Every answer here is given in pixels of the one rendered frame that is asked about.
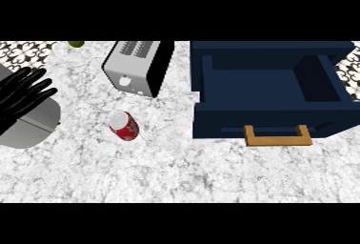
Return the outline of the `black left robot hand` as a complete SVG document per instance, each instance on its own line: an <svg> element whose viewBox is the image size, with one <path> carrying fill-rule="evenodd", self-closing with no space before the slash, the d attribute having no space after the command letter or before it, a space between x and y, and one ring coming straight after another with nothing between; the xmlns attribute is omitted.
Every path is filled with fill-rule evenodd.
<svg viewBox="0 0 360 244"><path fill-rule="evenodd" d="M0 135L57 93L57 89L48 87L50 78L38 82L44 75L45 69L32 71L29 67L23 67L0 80Z"/></svg>

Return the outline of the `red can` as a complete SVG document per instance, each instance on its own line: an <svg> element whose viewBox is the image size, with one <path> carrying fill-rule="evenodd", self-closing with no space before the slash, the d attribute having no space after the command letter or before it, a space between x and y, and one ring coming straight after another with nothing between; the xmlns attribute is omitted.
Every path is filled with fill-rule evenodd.
<svg viewBox="0 0 360 244"><path fill-rule="evenodd" d="M138 125L128 112L119 112L112 116L109 129L123 141L132 141L137 138Z"/></svg>

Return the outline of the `dark blue drawer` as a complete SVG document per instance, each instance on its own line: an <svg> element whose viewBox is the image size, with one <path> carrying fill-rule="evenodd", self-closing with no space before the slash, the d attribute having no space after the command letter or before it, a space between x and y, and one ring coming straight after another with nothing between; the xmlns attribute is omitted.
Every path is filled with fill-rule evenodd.
<svg viewBox="0 0 360 244"><path fill-rule="evenodd" d="M250 125L259 136L289 136L303 125L312 138L360 125L353 102L324 55L303 57L284 70L216 70L202 58L203 87L194 104L194 138L241 138Z"/></svg>

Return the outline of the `silver toaster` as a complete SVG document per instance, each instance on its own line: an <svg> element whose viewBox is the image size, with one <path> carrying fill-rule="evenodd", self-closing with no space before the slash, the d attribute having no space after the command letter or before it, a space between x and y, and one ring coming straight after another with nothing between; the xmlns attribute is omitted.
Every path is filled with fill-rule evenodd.
<svg viewBox="0 0 360 244"><path fill-rule="evenodd" d="M156 97L172 52L172 41L116 41L101 66L113 88Z"/></svg>

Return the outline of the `dark blue cabinet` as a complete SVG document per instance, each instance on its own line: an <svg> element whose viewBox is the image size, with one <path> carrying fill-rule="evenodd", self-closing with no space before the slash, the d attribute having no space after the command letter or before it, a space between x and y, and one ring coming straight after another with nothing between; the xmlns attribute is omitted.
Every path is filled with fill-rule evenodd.
<svg viewBox="0 0 360 244"><path fill-rule="evenodd" d="M352 49L348 41L193 41L200 105L275 111L346 103L334 65Z"/></svg>

